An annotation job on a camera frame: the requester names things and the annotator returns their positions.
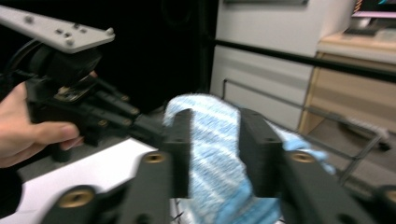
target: wooden cabinet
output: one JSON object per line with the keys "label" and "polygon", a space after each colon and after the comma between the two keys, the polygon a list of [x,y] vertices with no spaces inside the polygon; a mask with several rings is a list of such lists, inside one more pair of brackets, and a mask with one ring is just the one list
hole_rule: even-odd
{"label": "wooden cabinet", "polygon": [[[385,69],[396,74],[396,41],[332,35],[318,43],[317,57]],[[396,85],[389,82],[315,68],[304,105],[362,119],[396,133]],[[299,132],[310,133],[323,120],[322,116],[305,110]]]}

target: monitor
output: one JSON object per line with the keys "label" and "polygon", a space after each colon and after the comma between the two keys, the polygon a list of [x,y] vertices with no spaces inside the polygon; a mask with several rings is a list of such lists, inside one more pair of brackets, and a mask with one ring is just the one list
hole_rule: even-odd
{"label": "monitor", "polygon": [[352,18],[396,20],[396,0],[357,0]]}

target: finger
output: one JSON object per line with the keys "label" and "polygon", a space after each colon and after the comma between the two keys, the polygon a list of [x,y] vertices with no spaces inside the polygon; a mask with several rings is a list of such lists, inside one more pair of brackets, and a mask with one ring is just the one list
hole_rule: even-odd
{"label": "finger", "polygon": [[46,145],[33,144],[30,147],[26,148],[24,151],[20,151],[13,156],[0,158],[0,168],[7,168],[22,161],[26,161],[27,159],[33,157],[35,154],[43,150],[45,147]]}
{"label": "finger", "polygon": [[79,137],[77,126],[69,122],[47,121],[34,124],[31,127],[35,142],[43,145],[60,143]]}
{"label": "finger", "polygon": [[72,147],[78,147],[81,146],[84,143],[84,138],[83,137],[78,137],[78,138],[74,138],[74,139],[70,139],[67,141],[64,141],[62,143],[59,144],[60,148],[62,150],[68,150]]}
{"label": "finger", "polygon": [[8,96],[2,101],[1,106],[4,106],[5,108],[14,108],[20,103],[25,103],[26,94],[26,87],[22,82],[8,94]]}

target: towel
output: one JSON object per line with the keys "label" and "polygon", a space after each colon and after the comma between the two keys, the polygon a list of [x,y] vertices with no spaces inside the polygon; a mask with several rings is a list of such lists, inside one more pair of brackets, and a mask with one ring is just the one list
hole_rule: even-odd
{"label": "towel", "polygon": [[[175,114],[190,109],[190,198],[180,199],[183,220],[193,224],[273,224],[281,217],[277,198],[253,195],[244,164],[238,157],[239,109],[209,94],[184,94],[167,105],[163,125],[171,126]],[[321,151],[298,134],[268,121],[283,140],[285,150],[304,150],[319,161]]]}

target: black cable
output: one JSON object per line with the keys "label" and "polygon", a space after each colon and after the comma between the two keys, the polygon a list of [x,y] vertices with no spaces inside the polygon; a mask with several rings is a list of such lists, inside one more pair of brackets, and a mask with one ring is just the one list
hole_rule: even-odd
{"label": "black cable", "polygon": [[0,100],[3,100],[14,88],[13,72],[18,68],[21,61],[36,47],[40,46],[41,42],[33,39],[23,45],[8,61],[4,74],[0,76],[1,90]]}

